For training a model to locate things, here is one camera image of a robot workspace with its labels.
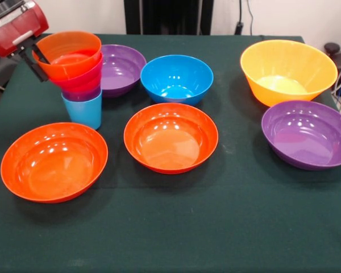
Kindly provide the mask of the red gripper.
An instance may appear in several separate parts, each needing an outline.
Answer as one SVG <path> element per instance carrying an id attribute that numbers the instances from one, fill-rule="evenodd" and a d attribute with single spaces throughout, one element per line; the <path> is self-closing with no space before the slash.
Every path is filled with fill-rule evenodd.
<path id="1" fill-rule="evenodd" d="M 48 28 L 47 19 L 36 2 L 0 2 L 0 57 L 13 54 L 18 50 L 18 45 L 37 38 Z M 32 49 L 42 63 L 50 64 L 37 44 L 33 44 Z M 20 57 L 40 82 L 49 80 L 47 74 L 25 51 L 20 52 Z"/>

